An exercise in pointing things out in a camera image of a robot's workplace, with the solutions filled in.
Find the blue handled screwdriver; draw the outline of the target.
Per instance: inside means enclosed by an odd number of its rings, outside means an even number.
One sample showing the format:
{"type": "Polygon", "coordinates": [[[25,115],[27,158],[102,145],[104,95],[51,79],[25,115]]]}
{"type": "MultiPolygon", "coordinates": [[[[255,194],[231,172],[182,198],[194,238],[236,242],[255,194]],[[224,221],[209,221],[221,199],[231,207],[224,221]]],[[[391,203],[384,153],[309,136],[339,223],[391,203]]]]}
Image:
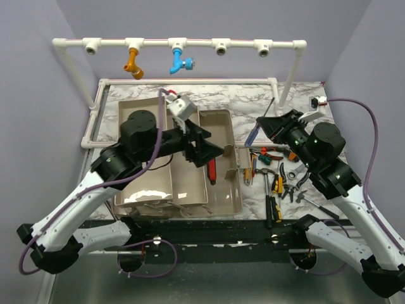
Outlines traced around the blue handled screwdriver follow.
{"type": "MultiPolygon", "coordinates": [[[[262,117],[265,117],[266,114],[268,113],[270,107],[272,106],[272,104],[274,103],[275,98],[272,98],[266,111],[264,112],[264,114],[262,115],[262,117]]],[[[258,133],[260,130],[260,125],[256,122],[255,126],[252,128],[251,132],[249,133],[247,139],[244,142],[244,146],[245,147],[251,147],[252,143],[254,142],[255,138],[257,137],[258,133]]]]}

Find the red utility knife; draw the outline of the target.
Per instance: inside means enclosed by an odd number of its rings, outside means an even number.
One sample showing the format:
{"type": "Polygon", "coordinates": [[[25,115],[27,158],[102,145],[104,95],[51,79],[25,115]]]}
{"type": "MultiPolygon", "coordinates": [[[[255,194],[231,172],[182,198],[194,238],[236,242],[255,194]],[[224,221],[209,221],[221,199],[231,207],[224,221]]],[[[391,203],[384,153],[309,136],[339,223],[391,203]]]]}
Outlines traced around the red utility knife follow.
{"type": "Polygon", "coordinates": [[[212,186],[216,184],[216,160],[212,159],[207,164],[208,180],[212,186]]]}

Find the brown translucent tool box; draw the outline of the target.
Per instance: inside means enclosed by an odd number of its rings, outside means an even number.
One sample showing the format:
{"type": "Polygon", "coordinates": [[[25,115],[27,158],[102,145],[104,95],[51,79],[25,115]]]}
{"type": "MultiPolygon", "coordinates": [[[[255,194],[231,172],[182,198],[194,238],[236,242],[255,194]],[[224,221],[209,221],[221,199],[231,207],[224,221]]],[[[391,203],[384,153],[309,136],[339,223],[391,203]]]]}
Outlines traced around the brown translucent tool box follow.
{"type": "Polygon", "coordinates": [[[236,146],[230,112],[196,110],[190,119],[211,133],[209,142],[225,150],[216,159],[215,184],[207,167],[195,167],[181,153],[159,158],[116,195],[111,207],[117,217],[206,218],[242,211],[239,172],[250,166],[249,153],[236,146]]]}

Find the green handled screwdriver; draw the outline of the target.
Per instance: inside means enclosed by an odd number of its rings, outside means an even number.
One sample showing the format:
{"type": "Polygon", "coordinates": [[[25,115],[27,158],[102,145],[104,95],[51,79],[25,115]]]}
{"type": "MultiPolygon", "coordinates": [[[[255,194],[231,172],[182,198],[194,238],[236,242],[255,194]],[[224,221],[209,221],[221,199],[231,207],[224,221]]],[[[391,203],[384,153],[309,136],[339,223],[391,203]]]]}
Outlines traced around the green handled screwdriver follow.
{"type": "Polygon", "coordinates": [[[258,160],[265,165],[271,165],[272,158],[263,154],[258,155],[258,160]]]}

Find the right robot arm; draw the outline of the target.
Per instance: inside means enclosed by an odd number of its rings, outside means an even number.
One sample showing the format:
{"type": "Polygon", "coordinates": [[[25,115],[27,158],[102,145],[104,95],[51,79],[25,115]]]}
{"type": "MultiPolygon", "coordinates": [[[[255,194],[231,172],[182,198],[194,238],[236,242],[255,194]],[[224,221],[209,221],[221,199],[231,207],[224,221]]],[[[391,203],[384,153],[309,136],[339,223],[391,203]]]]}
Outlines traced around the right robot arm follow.
{"type": "Polygon", "coordinates": [[[366,193],[365,182],[339,157],[346,141],[336,125],[316,124],[311,133],[301,112],[259,117],[267,138],[286,144],[305,164],[314,187],[349,219],[365,241],[360,244],[320,221],[291,232],[298,248],[319,246],[356,269],[378,296],[389,298],[404,289],[404,238],[387,222],[366,193]]]}

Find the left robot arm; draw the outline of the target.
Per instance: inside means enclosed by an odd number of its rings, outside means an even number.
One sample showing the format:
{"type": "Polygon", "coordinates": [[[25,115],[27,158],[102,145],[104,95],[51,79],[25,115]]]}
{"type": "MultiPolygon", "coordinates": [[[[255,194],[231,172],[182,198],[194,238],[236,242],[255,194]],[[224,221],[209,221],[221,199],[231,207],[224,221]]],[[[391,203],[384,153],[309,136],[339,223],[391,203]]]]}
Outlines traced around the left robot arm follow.
{"type": "Polygon", "coordinates": [[[35,224],[22,224],[17,234],[26,245],[20,261],[30,256],[37,270],[58,274],[87,253],[111,247],[134,250],[140,234],[123,220],[91,229],[81,225],[102,203],[146,173],[157,158],[183,153],[196,167],[223,154],[209,142],[211,133],[186,121],[163,130],[163,119],[137,110],[120,125],[116,144],[104,148],[78,186],[49,215],[35,224]]]}

